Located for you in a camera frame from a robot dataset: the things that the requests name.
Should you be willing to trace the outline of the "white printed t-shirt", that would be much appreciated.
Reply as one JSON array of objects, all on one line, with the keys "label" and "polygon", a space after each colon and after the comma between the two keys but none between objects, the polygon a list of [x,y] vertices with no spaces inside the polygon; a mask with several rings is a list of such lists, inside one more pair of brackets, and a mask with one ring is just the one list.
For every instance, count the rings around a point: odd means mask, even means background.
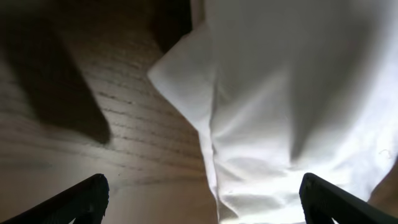
[{"label": "white printed t-shirt", "polygon": [[150,70],[197,130],[220,223],[303,223],[312,172],[368,200],[397,162],[396,1],[205,1]]}]

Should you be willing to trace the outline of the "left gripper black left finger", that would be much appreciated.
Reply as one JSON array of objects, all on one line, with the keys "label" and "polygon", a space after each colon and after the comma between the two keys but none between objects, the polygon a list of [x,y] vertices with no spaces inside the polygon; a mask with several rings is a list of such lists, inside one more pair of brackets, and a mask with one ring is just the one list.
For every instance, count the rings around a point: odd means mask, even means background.
[{"label": "left gripper black left finger", "polygon": [[109,185],[95,174],[3,224],[101,224],[109,203]]}]

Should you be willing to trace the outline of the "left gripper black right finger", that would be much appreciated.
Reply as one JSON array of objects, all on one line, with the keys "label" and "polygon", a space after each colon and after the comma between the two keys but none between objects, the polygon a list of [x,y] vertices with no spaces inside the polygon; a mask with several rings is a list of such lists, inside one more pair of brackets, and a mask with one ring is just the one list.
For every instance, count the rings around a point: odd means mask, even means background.
[{"label": "left gripper black right finger", "polygon": [[397,224],[390,216],[313,173],[299,190],[306,224]]}]

